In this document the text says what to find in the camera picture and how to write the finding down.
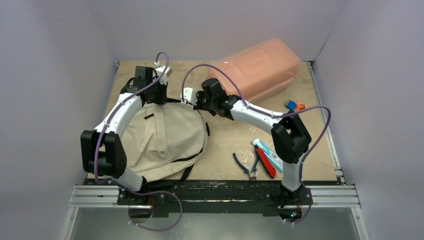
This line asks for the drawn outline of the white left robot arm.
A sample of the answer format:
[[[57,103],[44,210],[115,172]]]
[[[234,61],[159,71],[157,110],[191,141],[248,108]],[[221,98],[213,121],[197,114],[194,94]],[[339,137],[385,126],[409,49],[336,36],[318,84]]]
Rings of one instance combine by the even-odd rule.
[[[80,135],[82,167],[95,176],[99,184],[113,181],[130,191],[129,197],[138,205],[146,203],[149,191],[146,179],[127,165],[121,138],[130,121],[146,103],[165,104],[170,66],[137,66],[134,77],[121,88],[118,100],[105,119],[93,130]]]

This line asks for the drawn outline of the beige canvas backpack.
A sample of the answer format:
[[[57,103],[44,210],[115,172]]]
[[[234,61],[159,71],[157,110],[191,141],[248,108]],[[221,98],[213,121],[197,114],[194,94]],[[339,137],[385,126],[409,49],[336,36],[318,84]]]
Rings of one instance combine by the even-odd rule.
[[[205,153],[209,136],[202,114],[176,101],[145,104],[131,119],[121,142],[127,166],[147,182],[175,174],[184,181]]]

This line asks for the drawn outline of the teal pencil pack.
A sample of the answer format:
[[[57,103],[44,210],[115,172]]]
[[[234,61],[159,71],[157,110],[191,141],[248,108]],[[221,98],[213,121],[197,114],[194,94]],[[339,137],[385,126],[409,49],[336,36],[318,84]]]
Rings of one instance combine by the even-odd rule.
[[[256,137],[251,141],[251,145],[259,147],[276,170],[280,173],[284,171],[283,160],[262,140]]]

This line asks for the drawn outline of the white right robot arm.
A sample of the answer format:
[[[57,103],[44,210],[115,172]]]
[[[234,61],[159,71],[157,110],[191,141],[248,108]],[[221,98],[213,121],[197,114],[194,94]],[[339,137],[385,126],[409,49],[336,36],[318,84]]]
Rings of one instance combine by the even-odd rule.
[[[300,198],[299,188],[303,183],[301,165],[309,152],[312,137],[297,113],[267,110],[238,95],[229,95],[215,78],[205,80],[201,90],[185,87],[181,96],[194,109],[244,122],[270,134],[274,152],[283,161],[280,196],[288,204]]]

